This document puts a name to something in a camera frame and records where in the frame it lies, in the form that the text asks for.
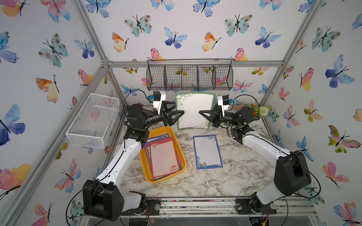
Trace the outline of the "white mesh wall basket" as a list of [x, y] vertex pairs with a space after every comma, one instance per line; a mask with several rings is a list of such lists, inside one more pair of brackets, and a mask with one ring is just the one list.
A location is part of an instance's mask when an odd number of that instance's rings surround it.
[[103, 149], [119, 111], [118, 98], [91, 93], [66, 131], [71, 145]]

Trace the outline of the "white potted flower plant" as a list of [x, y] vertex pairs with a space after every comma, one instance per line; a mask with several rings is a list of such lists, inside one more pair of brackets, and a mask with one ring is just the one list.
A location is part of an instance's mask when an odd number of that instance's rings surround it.
[[257, 103], [251, 103], [250, 107], [253, 110], [254, 120], [259, 120], [261, 117], [267, 116], [272, 108], [271, 105], [260, 106]]

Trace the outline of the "stack of stationery papers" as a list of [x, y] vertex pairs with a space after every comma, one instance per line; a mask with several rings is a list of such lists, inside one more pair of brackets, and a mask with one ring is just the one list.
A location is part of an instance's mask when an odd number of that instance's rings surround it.
[[146, 158], [154, 181], [171, 176], [182, 169], [181, 159], [169, 134], [149, 138]]

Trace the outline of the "red stationery paper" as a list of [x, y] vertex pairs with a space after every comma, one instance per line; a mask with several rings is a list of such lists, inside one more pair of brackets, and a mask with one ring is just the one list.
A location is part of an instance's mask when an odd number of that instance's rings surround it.
[[172, 175], [180, 170], [172, 137], [151, 143], [150, 155], [154, 179]]

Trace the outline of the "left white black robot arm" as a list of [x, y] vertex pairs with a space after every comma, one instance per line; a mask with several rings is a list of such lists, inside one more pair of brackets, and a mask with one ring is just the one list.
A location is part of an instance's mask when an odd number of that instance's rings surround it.
[[134, 191], [122, 194], [120, 185], [133, 159], [144, 148], [150, 135], [149, 128], [160, 122], [172, 126], [184, 115], [183, 110], [175, 108], [175, 103], [170, 101], [155, 101], [152, 110], [146, 110], [140, 104], [128, 108], [123, 145], [104, 171], [96, 179], [87, 180], [80, 191], [86, 216], [116, 221], [123, 214], [147, 214], [145, 194]]

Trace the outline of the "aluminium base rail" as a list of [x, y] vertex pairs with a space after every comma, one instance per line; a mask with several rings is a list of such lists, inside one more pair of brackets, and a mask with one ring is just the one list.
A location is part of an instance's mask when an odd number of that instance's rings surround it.
[[301, 197], [285, 197], [269, 204], [264, 211], [253, 211], [250, 198], [240, 197], [151, 197], [147, 198], [146, 210], [133, 213], [131, 210], [121, 213], [127, 217], [256, 217], [256, 216], [317, 216], [312, 202]]

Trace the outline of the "green floral stationery paper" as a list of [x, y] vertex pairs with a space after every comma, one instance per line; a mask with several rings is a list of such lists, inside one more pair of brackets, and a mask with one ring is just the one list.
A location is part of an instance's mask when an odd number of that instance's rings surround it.
[[199, 114], [202, 110], [212, 110], [216, 104], [216, 94], [208, 92], [189, 92], [175, 95], [176, 109], [184, 114], [178, 119], [178, 130], [208, 130], [210, 122]]

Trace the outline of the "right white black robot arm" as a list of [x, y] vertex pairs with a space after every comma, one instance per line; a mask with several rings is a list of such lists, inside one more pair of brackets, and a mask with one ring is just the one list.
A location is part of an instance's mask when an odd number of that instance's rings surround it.
[[269, 185], [253, 193], [249, 198], [236, 200], [236, 212], [246, 214], [276, 214], [272, 208], [275, 201], [298, 192], [311, 184], [316, 176], [308, 169], [306, 159], [300, 151], [289, 151], [260, 136], [250, 123], [254, 121], [254, 111], [244, 106], [236, 112], [228, 106], [216, 104], [212, 110], [200, 110], [199, 114], [210, 121], [213, 127], [222, 123], [231, 128], [232, 138], [266, 158], [274, 167], [274, 179]]

